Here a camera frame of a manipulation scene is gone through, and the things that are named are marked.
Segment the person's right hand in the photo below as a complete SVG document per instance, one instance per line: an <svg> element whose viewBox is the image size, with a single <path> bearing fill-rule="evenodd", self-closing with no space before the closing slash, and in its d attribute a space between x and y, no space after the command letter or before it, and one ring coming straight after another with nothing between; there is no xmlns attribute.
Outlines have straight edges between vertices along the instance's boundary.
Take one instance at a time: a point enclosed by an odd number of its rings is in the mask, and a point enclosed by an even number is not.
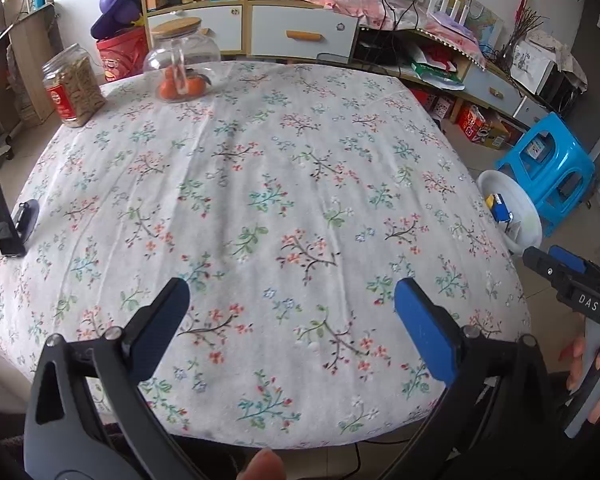
<svg viewBox="0 0 600 480"><path fill-rule="evenodd" d="M583 366L583 355L585 350L585 339L583 336L577 336L577 338L567 347L562 356L570 357L569 374L566 380L566 388L571 391L576 388L578 382L584 374ZM600 353L596 356L595 367L600 370ZM588 421L592 424L596 424L600 418L600 400L597 401L596 405L592 409L592 412L588 414Z"/></svg>

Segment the person's left hand thumb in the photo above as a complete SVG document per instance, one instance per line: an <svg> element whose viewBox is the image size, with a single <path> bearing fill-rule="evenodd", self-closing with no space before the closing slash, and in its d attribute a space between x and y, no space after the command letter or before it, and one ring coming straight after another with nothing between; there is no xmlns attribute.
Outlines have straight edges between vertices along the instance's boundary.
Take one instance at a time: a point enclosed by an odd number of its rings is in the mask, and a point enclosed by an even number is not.
<svg viewBox="0 0 600 480"><path fill-rule="evenodd" d="M237 480L286 480L283 460L269 448L262 448L253 455L245 468L237 475Z"/></svg>

